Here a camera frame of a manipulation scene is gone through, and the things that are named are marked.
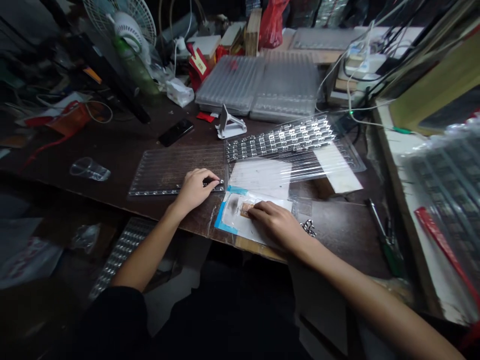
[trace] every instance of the white phone stand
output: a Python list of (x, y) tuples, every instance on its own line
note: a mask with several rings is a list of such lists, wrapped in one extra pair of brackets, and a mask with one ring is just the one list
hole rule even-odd
[(218, 137), (222, 140), (245, 134), (247, 132), (247, 125), (245, 125), (245, 122), (230, 115), (225, 104), (221, 107), (219, 120), (220, 125), (215, 125), (215, 129), (218, 132)]

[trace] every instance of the clear plastic cup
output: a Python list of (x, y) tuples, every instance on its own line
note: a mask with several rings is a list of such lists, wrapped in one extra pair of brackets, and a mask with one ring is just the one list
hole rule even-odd
[(110, 176), (110, 170), (97, 164), (91, 157), (82, 157), (71, 165), (70, 175), (96, 181), (105, 181)]

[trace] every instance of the black smartphone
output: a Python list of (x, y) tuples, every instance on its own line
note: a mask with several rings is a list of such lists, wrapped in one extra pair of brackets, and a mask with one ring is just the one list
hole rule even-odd
[(160, 135), (158, 141), (164, 147), (169, 147), (186, 133), (192, 131), (193, 128), (194, 125), (190, 121), (188, 121), (187, 119), (182, 119), (175, 125), (173, 125), (171, 128), (169, 128), (165, 133)]

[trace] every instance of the electric fan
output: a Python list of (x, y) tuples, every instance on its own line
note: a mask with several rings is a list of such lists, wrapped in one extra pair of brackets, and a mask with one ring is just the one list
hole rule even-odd
[(83, 5), (103, 36), (123, 38), (143, 63), (150, 65), (149, 43), (155, 46), (157, 30), (144, 0), (83, 0)]

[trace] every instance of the screwdriver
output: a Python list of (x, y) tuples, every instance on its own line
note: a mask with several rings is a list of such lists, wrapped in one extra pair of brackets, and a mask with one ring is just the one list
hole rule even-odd
[(402, 264), (401, 258), (396, 256), (396, 249), (394, 244), (393, 238), (393, 231), (390, 219), (387, 219), (387, 229), (388, 234), (385, 233), (385, 229), (380, 221), (379, 214), (377, 213), (377, 208), (375, 207), (374, 202), (372, 199), (368, 199), (365, 201), (366, 205), (370, 208), (373, 218), (380, 230), (380, 246), (383, 251), (383, 254), (386, 257), (386, 261), (388, 262), (388, 267), (392, 275), (396, 278), (402, 277)]

